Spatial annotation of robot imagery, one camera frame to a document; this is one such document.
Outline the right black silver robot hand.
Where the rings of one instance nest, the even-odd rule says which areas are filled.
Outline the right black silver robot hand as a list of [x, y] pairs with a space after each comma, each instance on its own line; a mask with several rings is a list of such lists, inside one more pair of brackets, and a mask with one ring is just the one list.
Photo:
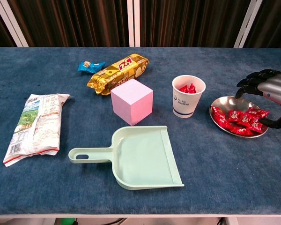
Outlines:
[[[248, 93], [263, 96], [281, 106], [281, 71], [264, 69], [251, 73], [242, 79], [237, 87], [239, 89], [235, 94], [236, 99]], [[281, 128], [281, 117], [277, 120], [260, 119], [259, 121], [269, 128]]]

